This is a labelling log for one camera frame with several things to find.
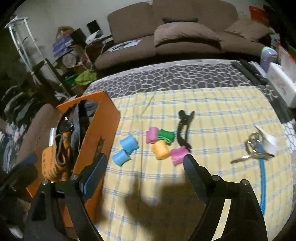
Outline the key bunch with tag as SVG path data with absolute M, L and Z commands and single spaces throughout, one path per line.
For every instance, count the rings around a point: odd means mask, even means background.
M 244 162 L 249 159 L 269 160 L 275 157 L 278 150 L 278 140 L 276 137 L 268 134 L 262 127 L 255 125 L 256 131 L 248 136 L 244 142 L 247 154 L 233 159 L 231 164 Z

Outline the blue thread spool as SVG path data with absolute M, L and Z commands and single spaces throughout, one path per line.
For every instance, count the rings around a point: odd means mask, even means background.
M 124 149 L 112 156 L 112 160 L 118 166 L 122 166 L 124 163 L 130 160 L 129 154 Z
M 131 154 L 139 148 L 137 140 L 132 135 L 120 140 L 120 145 L 127 154 Z

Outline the magenta thread spool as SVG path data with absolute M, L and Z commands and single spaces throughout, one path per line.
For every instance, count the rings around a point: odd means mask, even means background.
M 184 157 L 190 152 L 186 149 L 185 146 L 181 146 L 177 149 L 171 149 L 171 161 L 174 166 L 183 162 Z

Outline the yellow thread spool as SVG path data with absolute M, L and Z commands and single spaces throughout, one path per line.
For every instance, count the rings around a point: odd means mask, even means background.
M 156 141 L 152 146 L 152 152 L 157 160 L 166 159 L 171 155 L 165 140 Z

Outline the black hair claw clip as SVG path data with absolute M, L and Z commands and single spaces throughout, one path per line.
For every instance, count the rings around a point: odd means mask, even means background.
M 189 144 L 189 129 L 194 119 L 195 112 L 192 111 L 187 114 L 184 110 L 179 111 L 179 123 L 177 128 L 177 141 L 180 146 L 184 146 L 185 149 L 190 153 L 192 146 Z

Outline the pink thread spool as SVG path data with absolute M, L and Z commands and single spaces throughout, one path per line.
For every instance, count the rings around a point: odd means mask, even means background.
M 146 138 L 145 138 L 145 142 L 147 144 L 153 144 L 158 140 L 158 133 L 159 133 L 159 129 L 152 126 L 149 128 L 148 131 L 146 131 Z

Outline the orange storage box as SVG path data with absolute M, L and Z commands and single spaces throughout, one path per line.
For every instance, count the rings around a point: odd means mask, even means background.
M 41 166 L 42 151 L 48 146 L 50 128 L 56 127 L 62 114 L 64 114 L 70 107 L 74 106 L 74 104 L 78 104 L 82 100 L 93 100 L 98 104 L 98 108 L 95 111 L 94 118 L 91 121 L 88 130 L 86 131 L 86 136 L 82 142 L 81 150 L 72 173 L 79 174 L 85 166 L 92 163 L 97 147 L 100 147 L 100 152 L 106 154 L 107 157 L 110 156 L 110 151 L 120 121 L 120 112 L 105 91 L 100 90 L 99 92 L 87 94 L 58 105 L 54 111 L 46 112 L 44 128 L 39 132 L 39 140 L 35 142 L 35 149 L 33 152 L 38 158 L 35 164 L 38 176 L 36 180 L 27 187 L 27 191 L 31 197 L 35 196 L 41 181 L 44 179 Z

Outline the black sunglasses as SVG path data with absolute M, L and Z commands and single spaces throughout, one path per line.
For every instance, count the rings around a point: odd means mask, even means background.
M 57 125 L 56 134 L 71 133 L 73 130 L 73 108 L 70 107 L 62 114 Z

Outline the grey cloth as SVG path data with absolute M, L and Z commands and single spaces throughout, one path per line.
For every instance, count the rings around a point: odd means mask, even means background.
M 74 129 L 71 135 L 70 147 L 75 155 L 78 155 L 80 152 L 86 131 L 88 130 L 97 108 L 98 103 L 93 100 L 82 100 L 74 108 Z

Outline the green thread spool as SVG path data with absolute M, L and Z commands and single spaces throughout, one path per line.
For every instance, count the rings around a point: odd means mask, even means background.
M 157 140 L 163 140 L 166 144 L 170 145 L 175 139 L 175 133 L 160 129 L 157 135 Z

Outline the green bag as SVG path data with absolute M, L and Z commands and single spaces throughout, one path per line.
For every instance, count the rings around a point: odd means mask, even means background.
M 86 70 L 75 79 L 77 85 L 86 86 L 97 80 L 97 73 L 93 70 Z

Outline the black remote control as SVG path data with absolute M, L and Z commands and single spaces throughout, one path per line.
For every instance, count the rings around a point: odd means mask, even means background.
M 239 61 L 232 61 L 231 65 L 241 72 L 253 85 L 267 85 L 267 78 L 264 77 L 251 63 L 240 59 Z

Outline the white paper on sofa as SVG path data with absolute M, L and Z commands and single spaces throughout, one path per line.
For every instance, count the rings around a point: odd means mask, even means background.
M 134 47 L 134 46 L 138 45 L 141 41 L 142 41 L 141 39 L 125 41 L 123 43 L 116 44 L 116 45 L 112 46 L 111 48 L 108 49 L 108 52 L 114 52 L 114 51 L 121 50 L 124 48 Z

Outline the white pole rack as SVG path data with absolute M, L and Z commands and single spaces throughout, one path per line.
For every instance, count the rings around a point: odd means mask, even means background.
M 33 37 L 32 32 L 30 30 L 29 24 L 28 24 L 28 17 L 24 17 L 24 18 L 18 18 L 17 16 L 15 16 L 9 23 L 7 23 L 5 25 L 5 28 L 9 30 L 10 35 L 11 35 L 11 39 L 16 47 L 16 50 L 20 56 L 20 58 L 22 59 L 22 61 L 24 62 L 26 68 L 29 70 L 33 81 L 35 84 L 40 84 L 41 82 L 39 81 L 36 73 L 38 72 L 37 68 L 33 65 L 33 62 L 31 61 L 31 58 L 29 57 L 28 51 L 25 48 L 25 46 L 23 45 L 23 43 L 25 42 L 25 39 L 21 39 L 20 34 L 18 32 L 18 26 L 20 25 L 24 25 L 27 32 L 28 32 L 28 37 L 30 38 L 35 50 L 37 51 L 37 53 L 41 56 L 42 61 L 41 63 L 43 65 L 46 65 L 48 70 L 51 72 L 51 74 L 55 77 L 55 79 L 57 80 L 59 86 L 63 89 L 63 92 L 67 95 L 70 96 L 69 92 L 67 91 L 66 87 L 62 84 L 61 82 L 61 77 L 59 75 L 59 73 L 54 70 L 53 65 L 51 64 L 51 62 L 44 57 L 44 55 L 42 54 L 40 48 L 38 47 L 37 43 L 36 43 L 36 39 Z

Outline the red box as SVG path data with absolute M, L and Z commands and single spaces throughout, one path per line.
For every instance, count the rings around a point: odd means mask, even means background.
M 266 11 L 255 6 L 249 6 L 250 18 L 264 25 L 269 25 Z

